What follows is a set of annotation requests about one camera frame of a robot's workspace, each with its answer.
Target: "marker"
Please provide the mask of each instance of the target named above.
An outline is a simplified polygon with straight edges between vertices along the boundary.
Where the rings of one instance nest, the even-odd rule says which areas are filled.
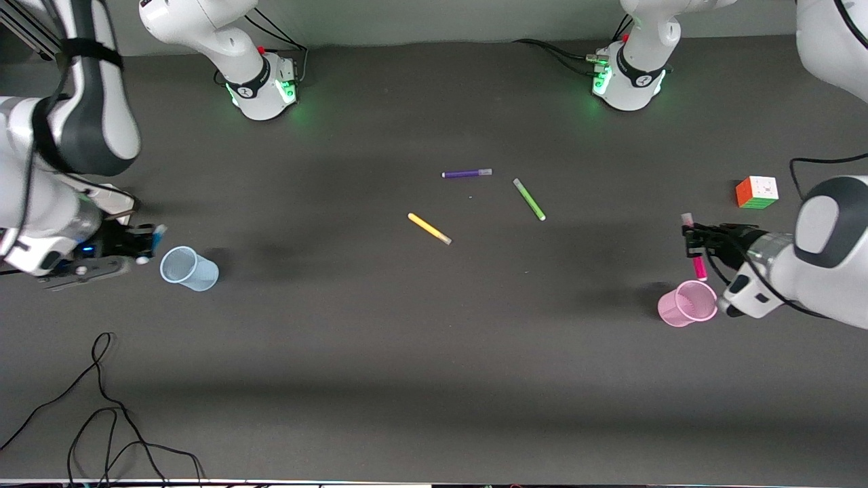
[[[416,225],[418,225],[421,228],[428,231],[428,234],[431,234],[434,237],[437,237],[439,240],[443,241],[444,244],[446,244],[447,246],[449,246],[452,243],[452,239],[447,237],[446,234],[435,229],[431,224],[429,224],[426,221],[423,221],[418,216],[416,216],[416,214],[409,213],[409,214],[407,214],[407,218],[410,219],[411,221],[413,221],[413,223],[415,223]]]
[[[530,193],[528,193],[528,189],[524,187],[524,185],[518,180],[518,178],[513,180],[512,184],[516,185],[516,188],[518,188],[518,192],[521,193],[524,197],[524,201],[528,202],[528,205],[530,205],[530,209],[534,211],[534,214],[536,214],[536,218],[544,221],[545,214],[542,212],[543,210],[540,208],[540,206],[536,205],[534,198],[530,196]]]
[[[470,169],[467,171],[446,171],[440,175],[443,178],[466,178],[468,176],[491,176],[491,169]]]
[[[694,215],[689,212],[686,214],[681,214],[681,224],[688,227],[693,227]],[[695,258],[693,258],[693,262],[696,279],[699,281],[708,281],[708,271],[705,269],[705,261],[702,260],[702,256],[696,256]]]

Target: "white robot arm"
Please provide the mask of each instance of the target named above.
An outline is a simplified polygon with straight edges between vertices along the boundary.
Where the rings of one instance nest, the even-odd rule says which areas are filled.
[[[799,0],[797,46],[817,78],[868,102],[868,4]],[[831,160],[847,162],[865,156]],[[738,269],[720,298],[734,316],[761,318],[780,305],[868,329],[868,176],[823,181],[803,199],[794,234],[750,226],[682,229]]]
[[[123,273],[151,257],[153,228],[124,225],[135,204],[129,195],[75,176],[117,175],[141,147],[109,14],[99,0],[28,5],[46,10],[63,32],[62,79],[71,76],[73,90],[0,96],[0,256],[53,280],[49,287]]]
[[[295,103],[295,65],[260,53],[250,36],[229,26],[257,0],[141,0],[139,17],[154,37],[204,54],[227,81],[232,101],[248,118],[263,121]]]
[[[592,93],[612,107],[632,111],[651,101],[660,91],[664,67],[681,40],[681,25],[675,16],[719,9],[736,0],[621,0],[633,18],[627,42],[615,39],[598,49],[608,56],[608,67],[595,80]]]

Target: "gray table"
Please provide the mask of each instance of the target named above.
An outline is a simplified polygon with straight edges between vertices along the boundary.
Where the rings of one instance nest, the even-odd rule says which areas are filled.
[[[113,331],[109,390],[211,478],[864,485],[868,332],[653,311],[692,272],[680,213],[792,229],[787,160],[865,150],[868,109],[791,37],[688,40],[672,63],[624,114],[526,45],[318,49],[300,104],[250,122],[204,57],[129,59],[144,149],[114,181],[147,203],[137,221],[168,224],[163,250],[199,249],[223,280],[189,292],[156,263],[61,293],[0,280],[0,432]],[[838,171],[866,169],[802,175]],[[748,175],[781,201],[736,208]],[[65,475],[94,381],[0,455],[3,477]],[[107,426],[82,440],[91,476]],[[140,453],[119,473],[153,477]]]

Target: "rubik's cube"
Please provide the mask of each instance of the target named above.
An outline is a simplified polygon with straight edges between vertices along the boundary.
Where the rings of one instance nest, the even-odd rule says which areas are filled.
[[[741,208],[766,208],[778,200],[778,184],[771,176],[748,176],[735,187]]]

